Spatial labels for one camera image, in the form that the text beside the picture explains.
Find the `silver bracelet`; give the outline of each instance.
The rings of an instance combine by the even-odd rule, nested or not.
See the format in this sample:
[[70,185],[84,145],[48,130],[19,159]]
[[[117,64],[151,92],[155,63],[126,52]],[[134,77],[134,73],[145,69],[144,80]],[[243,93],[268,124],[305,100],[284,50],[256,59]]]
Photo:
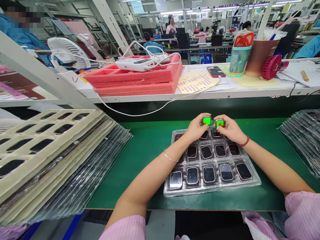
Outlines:
[[165,155],[171,162],[179,162],[179,160],[178,160],[178,161],[173,161],[171,158],[169,158],[168,155],[166,154],[166,149],[164,149],[163,152],[164,152],[164,155]]

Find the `woman's left hand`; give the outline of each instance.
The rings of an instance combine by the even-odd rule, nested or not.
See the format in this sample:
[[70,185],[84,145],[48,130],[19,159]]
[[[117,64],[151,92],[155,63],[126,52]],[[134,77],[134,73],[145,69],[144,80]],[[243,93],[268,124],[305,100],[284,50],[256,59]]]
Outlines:
[[199,116],[193,119],[189,124],[186,133],[184,134],[184,138],[187,139],[190,143],[198,140],[202,136],[202,134],[209,129],[208,125],[200,126],[200,124],[202,124],[202,119],[209,116],[211,116],[210,113],[201,113]]

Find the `stack of foam trays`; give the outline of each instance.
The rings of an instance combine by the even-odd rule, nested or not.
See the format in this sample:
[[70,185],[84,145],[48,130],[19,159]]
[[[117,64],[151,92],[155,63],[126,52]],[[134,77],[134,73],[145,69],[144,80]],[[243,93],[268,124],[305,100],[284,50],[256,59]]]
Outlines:
[[48,110],[0,135],[0,226],[81,213],[132,138],[97,110]]
[[320,178],[320,109],[296,112],[278,130],[312,175]]

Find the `green screen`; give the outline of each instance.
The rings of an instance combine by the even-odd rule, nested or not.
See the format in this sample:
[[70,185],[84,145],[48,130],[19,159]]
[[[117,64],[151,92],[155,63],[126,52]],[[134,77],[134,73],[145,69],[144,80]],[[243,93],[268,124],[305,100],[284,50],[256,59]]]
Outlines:
[[211,124],[211,117],[204,117],[203,118],[203,125],[210,125]]
[[223,120],[219,120],[216,122],[216,127],[224,127],[224,121]]

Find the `pen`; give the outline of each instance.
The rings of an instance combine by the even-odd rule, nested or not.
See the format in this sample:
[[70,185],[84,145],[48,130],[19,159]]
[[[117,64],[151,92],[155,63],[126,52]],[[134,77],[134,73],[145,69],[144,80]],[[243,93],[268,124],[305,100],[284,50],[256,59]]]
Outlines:
[[302,70],[302,71],[301,71],[301,74],[302,74],[302,76],[303,76],[303,79],[304,79],[306,82],[308,82],[308,81],[309,81],[309,78],[308,78],[306,72],[305,72],[304,70]]

